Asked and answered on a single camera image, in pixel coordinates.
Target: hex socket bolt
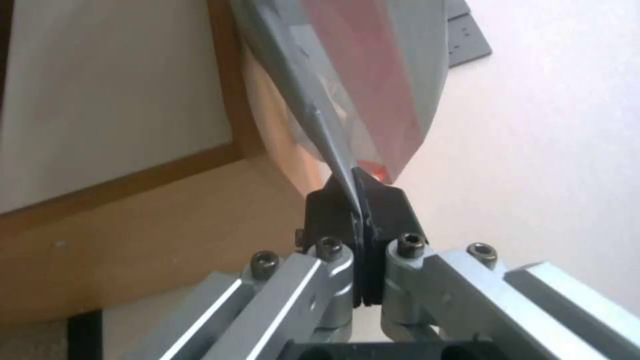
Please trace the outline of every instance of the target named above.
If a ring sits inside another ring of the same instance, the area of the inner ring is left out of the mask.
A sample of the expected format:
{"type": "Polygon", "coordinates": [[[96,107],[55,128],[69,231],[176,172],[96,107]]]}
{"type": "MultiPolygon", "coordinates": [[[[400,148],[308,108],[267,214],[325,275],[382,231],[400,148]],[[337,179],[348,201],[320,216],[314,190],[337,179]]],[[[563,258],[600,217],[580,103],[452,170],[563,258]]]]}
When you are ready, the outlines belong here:
{"type": "Polygon", "coordinates": [[[487,243],[472,243],[467,247],[467,252],[490,270],[498,262],[498,252],[487,243]]]}
{"type": "Polygon", "coordinates": [[[398,237],[397,253],[405,259],[419,258],[424,254],[427,241],[418,233],[404,233],[398,237]]]}
{"type": "Polygon", "coordinates": [[[273,251],[258,251],[251,257],[251,274],[256,280],[268,280],[278,269],[280,258],[273,251]]]}
{"type": "Polygon", "coordinates": [[[334,261],[340,258],[342,253],[342,241],[333,236],[321,238],[316,242],[316,255],[325,261],[334,261]]]}

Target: wooden frame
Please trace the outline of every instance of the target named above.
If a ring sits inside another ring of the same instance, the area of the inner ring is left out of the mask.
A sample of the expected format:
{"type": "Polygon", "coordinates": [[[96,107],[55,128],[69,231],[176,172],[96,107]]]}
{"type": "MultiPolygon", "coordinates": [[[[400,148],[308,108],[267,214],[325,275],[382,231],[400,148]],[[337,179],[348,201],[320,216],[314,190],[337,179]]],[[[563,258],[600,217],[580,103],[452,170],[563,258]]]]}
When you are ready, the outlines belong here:
{"type": "Polygon", "coordinates": [[[292,250],[301,193],[320,185],[315,160],[283,127],[286,106],[243,52],[228,0],[208,5],[232,144],[0,215],[0,325],[114,306],[241,270],[257,250],[292,250]]]}

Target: beige wall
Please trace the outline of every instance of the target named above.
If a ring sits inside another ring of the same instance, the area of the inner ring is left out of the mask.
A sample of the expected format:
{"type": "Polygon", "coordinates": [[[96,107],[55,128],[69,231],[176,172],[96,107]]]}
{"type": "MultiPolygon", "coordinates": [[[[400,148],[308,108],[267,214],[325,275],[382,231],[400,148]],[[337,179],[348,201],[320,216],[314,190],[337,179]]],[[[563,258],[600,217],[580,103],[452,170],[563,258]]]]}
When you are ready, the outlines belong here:
{"type": "Polygon", "coordinates": [[[16,1],[0,213],[229,143],[205,0],[16,1]]]}

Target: small screw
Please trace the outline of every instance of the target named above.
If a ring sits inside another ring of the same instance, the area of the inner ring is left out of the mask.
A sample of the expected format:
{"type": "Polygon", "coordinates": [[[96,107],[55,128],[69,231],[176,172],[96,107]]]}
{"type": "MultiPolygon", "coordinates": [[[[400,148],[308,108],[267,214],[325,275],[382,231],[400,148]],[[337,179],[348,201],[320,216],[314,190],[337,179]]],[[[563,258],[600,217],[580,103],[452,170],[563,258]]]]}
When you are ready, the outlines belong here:
{"type": "Polygon", "coordinates": [[[342,242],[338,238],[327,236],[316,243],[316,255],[325,261],[333,261],[340,257],[342,242]]]}
{"type": "Polygon", "coordinates": [[[276,272],[280,258],[273,251],[258,251],[251,258],[251,274],[256,280],[268,280],[276,272]]]}
{"type": "Polygon", "coordinates": [[[417,233],[404,233],[398,237],[397,252],[402,258],[415,259],[424,254],[426,240],[417,233]]]}
{"type": "Polygon", "coordinates": [[[498,261],[498,252],[489,244],[472,243],[467,247],[467,252],[490,270],[498,261]]]}

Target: white wall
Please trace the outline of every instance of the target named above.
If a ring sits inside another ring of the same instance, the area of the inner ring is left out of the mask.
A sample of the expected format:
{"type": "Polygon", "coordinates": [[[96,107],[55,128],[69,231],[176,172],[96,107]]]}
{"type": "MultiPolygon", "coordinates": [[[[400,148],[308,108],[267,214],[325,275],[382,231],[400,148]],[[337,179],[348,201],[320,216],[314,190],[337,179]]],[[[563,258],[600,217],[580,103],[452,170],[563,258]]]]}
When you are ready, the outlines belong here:
{"type": "Polygon", "coordinates": [[[231,140],[206,0],[14,11],[0,213],[231,140]]]}
{"type": "Polygon", "coordinates": [[[396,185],[436,249],[549,259],[640,315],[640,5],[467,1],[493,55],[449,72],[396,185]]]}

